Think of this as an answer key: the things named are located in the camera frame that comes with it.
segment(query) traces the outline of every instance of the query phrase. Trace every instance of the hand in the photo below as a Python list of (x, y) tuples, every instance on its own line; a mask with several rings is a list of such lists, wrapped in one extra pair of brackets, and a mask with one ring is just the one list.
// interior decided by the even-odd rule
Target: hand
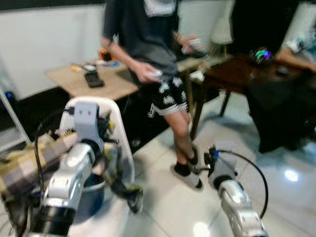
[(149, 74), (149, 72), (155, 73), (156, 71), (158, 71), (156, 68), (154, 68), (149, 63), (143, 63), (143, 62), (136, 61), (133, 68), (131, 68), (131, 69), (137, 75), (139, 81), (142, 84), (160, 82), (159, 78), (153, 77)]
[(191, 36), (180, 36), (179, 37), (179, 44), (181, 44), (184, 48), (184, 50), (187, 52), (187, 54), (192, 54), (195, 52), (195, 49), (190, 45), (191, 40), (198, 39), (196, 35)]

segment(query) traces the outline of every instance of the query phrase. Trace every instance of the white lampshade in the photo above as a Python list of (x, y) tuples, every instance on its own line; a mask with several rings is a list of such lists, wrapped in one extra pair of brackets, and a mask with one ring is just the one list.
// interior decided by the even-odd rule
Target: white lampshade
[(211, 40), (217, 44), (230, 44), (232, 43), (232, 26), (230, 22), (231, 14), (233, 11), (235, 0), (222, 0), (223, 10), (215, 27), (213, 29)]

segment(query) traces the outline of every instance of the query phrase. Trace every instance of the plaid cloth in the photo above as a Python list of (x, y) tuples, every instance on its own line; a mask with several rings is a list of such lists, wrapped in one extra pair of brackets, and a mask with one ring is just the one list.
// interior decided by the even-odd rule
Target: plaid cloth
[[(76, 142), (77, 134), (70, 133), (54, 141), (45, 134), (39, 138), (39, 159), (43, 171), (57, 169), (62, 154)], [(38, 168), (34, 145), (21, 151), (11, 152), (0, 162), (0, 194), (5, 200), (9, 196), (22, 195), (38, 185)]]

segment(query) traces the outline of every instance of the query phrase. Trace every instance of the black shorts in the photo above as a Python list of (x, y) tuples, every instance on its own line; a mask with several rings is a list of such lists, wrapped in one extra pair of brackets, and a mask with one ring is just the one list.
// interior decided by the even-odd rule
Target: black shorts
[(148, 117), (153, 118), (157, 113), (161, 116), (188, 107), (184, 85), (179, 77), (147, 85), (144, 88), (146, 100), (150, 102)]

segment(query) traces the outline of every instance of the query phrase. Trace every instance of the white leg stripe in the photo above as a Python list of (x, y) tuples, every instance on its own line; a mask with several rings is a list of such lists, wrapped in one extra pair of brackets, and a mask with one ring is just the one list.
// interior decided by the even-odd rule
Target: white leg stripe
[(188, 108), (187, 102), (178, 105), (178, 109), (179, 109), (179, 110), (186, 110), (187, 108)]
[(159, 115), (163, 116), (163, 115), (169, 114), (171, 112), (175, 112), (175, 111), (178, 111), (177, 105), (172, 105), (169, 108), (161, 110), (157, 106), (152, 104), (150, 111), (148, 113), (148, 117), (153, 118), (155, 115), (155, 112), (157, 112)]

